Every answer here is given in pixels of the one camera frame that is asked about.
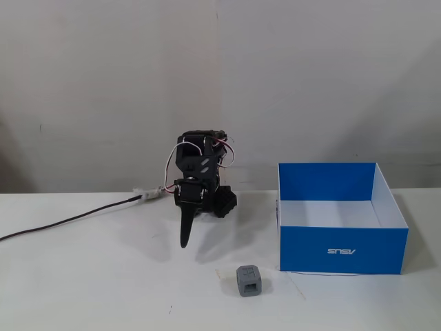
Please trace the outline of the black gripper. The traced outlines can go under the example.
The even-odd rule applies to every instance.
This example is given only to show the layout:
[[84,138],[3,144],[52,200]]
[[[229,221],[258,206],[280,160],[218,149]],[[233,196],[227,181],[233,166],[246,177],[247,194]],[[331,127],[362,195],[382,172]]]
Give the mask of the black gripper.
[[174,184],[174,201],[177,206],[181,207],[180,243],[182,248],[186,248],[194,218],[200,214],[200,210],[196,207],[191,207],[189,210],[189,206],[183,204],[192,204],[202,208],[206,200],[207,185],[193,177],[177,179]]

